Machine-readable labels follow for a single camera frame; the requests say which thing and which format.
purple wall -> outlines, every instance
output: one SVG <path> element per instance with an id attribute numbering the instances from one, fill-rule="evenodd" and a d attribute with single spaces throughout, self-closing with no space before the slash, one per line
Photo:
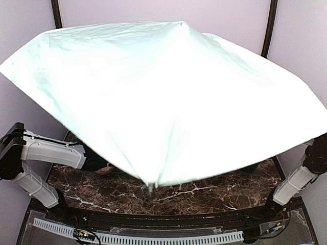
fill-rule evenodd
<path id="1" fill-rule="evenodd" d="M 268 58 L 303 79 L 327 107 L 327 2 L 279 1 Z M 281 154 L 286 174 L 298 164 L 304 145 Z M 320 244 L 327 244 L 327 174 L 302 191 Z"/>
<path id="2" fill-rule="evenodd" d="M 261 53 L 270 0 L 60 0 L 65 27 L 129 21 L 184 20 Z"/>
<path id="3" fill-rule="evenodd" d="M 0 3 L 0 63 L 37 34 L 54 29 L 51 1 L 2 0 Z M 20 121 L 27 129 L 63 139 L 67 130 L 0 74 L 0 137 Z M 30 163 L 43 177 L 48 163 Z M 30 201 L 29 196 L 10 181 L 0 181 L 0 244 L 14 245 Z"/>

black metal frame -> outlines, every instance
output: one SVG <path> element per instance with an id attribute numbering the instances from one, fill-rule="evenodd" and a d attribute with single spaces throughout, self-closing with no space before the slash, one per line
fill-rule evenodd
<path id="1" fill-rule="evenodd" d="M 62 28 L 62 20 L 61 20 L 58 0 L 51 0 L 51 2 L 52 2 L 53 17 L 55 20 L 56 29 Z M 278 0 L 271 0 L 270 2 L 270 10 L 269 10 L 268 23 L 266 28 L 266 35 L 265 35 L 265 40 L 261 52 L 261 56 L 264 58 L 267 58 L 270 48 L 270 42 L 271 42 L 272 32 L 274 29 L 276 12 L 277 12 L 277 2 Z"/>
<path id="2" fill-rule="evenodd" d="M 51 0 L 53 18 L 55 20 L 56 29 L 62 28 L 62 20 L 60 15 L 60 8 L 58 0 Z"/>
<path id="3" fill-rule="evenodd" d="M 264 58 L 268 57 L 272 32 L 274 29 L 275 18 L 276 18 L 277 3 L 278 3 L 278 0 L 271 0 L 271 2 L 270 2 L 270 10 L 269 10 L 268 23 L 267 23 L 267 28 L 266 28 L 265 41 L 264 41 L 264 45 L 262 47 L 262 52 L 261 52 L 261 56 Z"/>

